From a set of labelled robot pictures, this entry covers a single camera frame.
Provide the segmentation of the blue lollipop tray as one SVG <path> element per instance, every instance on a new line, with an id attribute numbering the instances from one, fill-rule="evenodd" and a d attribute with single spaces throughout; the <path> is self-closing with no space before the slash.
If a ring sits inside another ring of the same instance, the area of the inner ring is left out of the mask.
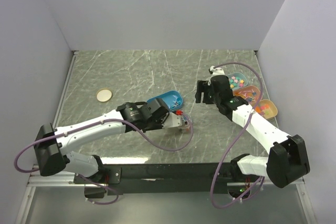
<path id="1" fill-rule="evenodd" d="M 152 100 L 160 98 L 168 106 L 170 111 L 180 110 L 183 106 L 183 98 L 178 91 L 171 90 L 166 93 L 157 95 L 147 100 L 147 103 L 150 103 Z"/>

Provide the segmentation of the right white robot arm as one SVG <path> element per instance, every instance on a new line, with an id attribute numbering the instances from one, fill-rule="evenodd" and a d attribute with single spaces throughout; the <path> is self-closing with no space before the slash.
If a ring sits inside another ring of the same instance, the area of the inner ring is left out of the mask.
<path id="1" fill-rule="evenodd" d="M 230 121 L 244 127 L 266 150 L 268 156 L 242 154 L 231 161 L 230 175 L 241 182 L 248 175 L 267 177 L 279 188 L 310 173 L 310 164 L 304 139 L 291 136 L 273 126 L 245 99 L 235 96 L 225 75 L 199 80 L 195 93 L 196 103 L 214 104 Z"/>

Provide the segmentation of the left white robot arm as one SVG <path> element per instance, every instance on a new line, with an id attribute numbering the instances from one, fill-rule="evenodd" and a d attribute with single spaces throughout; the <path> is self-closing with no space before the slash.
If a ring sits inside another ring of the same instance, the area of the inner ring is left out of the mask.
<path id="1" fill-rule="evenodd" d="M 109 135 L 166 129 L 178 126 L 179 122 L 162 99 L 154 99 L 150 103 L 126 102 L 100 117 L 58 130 L 44 124 L 34 147 L 40 175 L 51 176 L 67 170 L 99 183 L 105 176 L 100 158 L 76 153 L 75 149 Z"/>

